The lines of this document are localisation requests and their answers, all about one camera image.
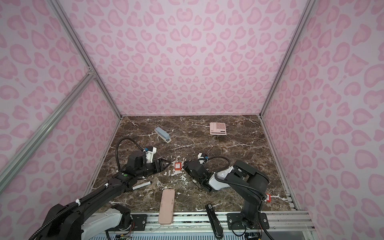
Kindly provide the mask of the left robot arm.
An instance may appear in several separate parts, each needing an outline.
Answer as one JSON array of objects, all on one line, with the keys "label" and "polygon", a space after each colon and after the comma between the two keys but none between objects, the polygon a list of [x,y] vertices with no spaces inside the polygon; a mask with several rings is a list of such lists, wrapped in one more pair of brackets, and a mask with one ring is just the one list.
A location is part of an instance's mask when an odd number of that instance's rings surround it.
[{"label": "left robot arm", "polygon": [[92,214],[109,201],[133,190],[140,178],[161,173],[172,162],[159,158],[151,163],[146,158],[147,151],[133,152],[127,164],[114,174],[104,185],[88,195],[65,206],[53,206],[42,226],[36,230],[31,240],[80,240],[85,236],[82,225]]}]

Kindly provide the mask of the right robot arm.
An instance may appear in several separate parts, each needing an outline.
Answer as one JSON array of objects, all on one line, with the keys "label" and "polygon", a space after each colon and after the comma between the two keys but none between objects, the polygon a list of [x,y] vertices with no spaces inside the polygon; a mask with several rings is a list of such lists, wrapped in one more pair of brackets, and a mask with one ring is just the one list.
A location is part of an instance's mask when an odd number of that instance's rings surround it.
[{"label": "right robot arm", "polygon": [[[207,170],[205,164],[216,158],[226,160],[227,164],[217,172]],[[205,156],[185,162],[183,170],[208,193],[231,187],[244,199],[240,213],[241,224],[248,229],[259,228],[262,223],[261,209],[263,202],[268,198],[266,191],[270,179],[243,161],[236,161],[232,166],[230,163],[225,157]]]}]

